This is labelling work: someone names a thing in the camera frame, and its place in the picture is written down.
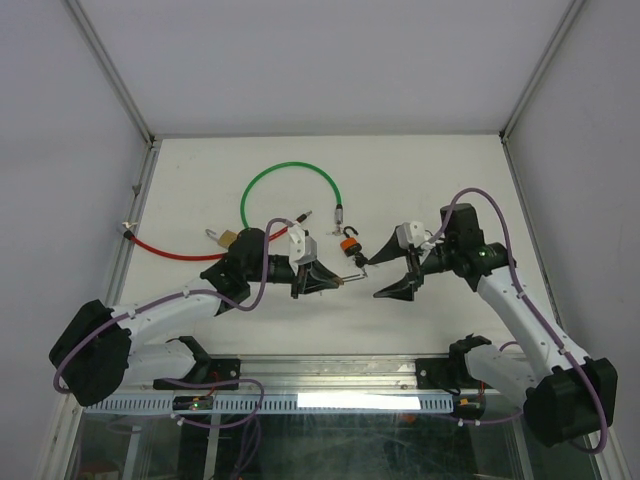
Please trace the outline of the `brass long-shackle padlock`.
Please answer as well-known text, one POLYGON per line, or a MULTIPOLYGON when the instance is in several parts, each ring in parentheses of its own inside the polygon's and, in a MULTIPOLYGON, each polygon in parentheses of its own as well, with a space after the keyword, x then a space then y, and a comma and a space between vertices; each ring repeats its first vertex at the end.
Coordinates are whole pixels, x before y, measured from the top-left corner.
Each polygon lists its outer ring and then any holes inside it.
POLYGON ((359 271, 357 273, 353 273, 353 274, 349 274, 349 275, 340 277, 339 278, 339 283, 344 285, 344 284, 351 283, 351 282, 365 280, 367 278, 368 278, 368 274, 364 270, 361 270, 361 271, 359 271))

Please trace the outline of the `orange black padlock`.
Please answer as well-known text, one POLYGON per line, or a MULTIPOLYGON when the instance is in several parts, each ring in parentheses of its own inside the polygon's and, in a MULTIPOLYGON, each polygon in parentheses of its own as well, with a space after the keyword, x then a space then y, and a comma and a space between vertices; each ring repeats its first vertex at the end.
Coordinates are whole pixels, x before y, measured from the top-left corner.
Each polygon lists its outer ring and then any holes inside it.
POLYGON ((340 248, 346 257, 355 258, 362 251, 362 245, 357 239, 358 232, 352 226, 344 226, 342 232, 344 239, 340 242, 340 248))

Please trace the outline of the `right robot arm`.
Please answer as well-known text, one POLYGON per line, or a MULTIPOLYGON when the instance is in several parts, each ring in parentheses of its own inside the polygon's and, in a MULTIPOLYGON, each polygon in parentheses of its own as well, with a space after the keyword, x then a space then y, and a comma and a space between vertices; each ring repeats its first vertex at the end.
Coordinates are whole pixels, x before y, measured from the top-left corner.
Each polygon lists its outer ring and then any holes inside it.
POLYGON ((451 272, 498 315, 525 358, 504 355, 489 339, 470 334, 452 343, 443 369, 429 376, 441 388, 483 382, 524 415, 547 447, 599 432, 613 423, 618 375, 612 363, 594 360, 557 324, 549 322, 517 275, 511 250, 487 243, 469 203, 440 211, 443 234, 436 240, 420 222, 395 227, 370 264, 406 261, 405 276, 376 292, 378 298, 412 301, 427 275, 451 272))

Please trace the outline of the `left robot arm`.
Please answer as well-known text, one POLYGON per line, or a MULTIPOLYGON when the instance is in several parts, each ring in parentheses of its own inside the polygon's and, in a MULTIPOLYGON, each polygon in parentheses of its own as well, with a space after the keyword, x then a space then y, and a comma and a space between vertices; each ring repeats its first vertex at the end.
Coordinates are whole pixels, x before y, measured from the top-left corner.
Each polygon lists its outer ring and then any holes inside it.
POLYGON ((190 332, 195 323, 255 310, 269 284, 287 285, 298 298, 344 283, 318 260, 317 244, 300 224, 286 231, 286 255, 269 253, 267 232, 247 228, 175 292, 129 305, 82 305, 50 350, 54 389, 88 407, 123 386, 195 389, 212 380, 211 357, 190 332))

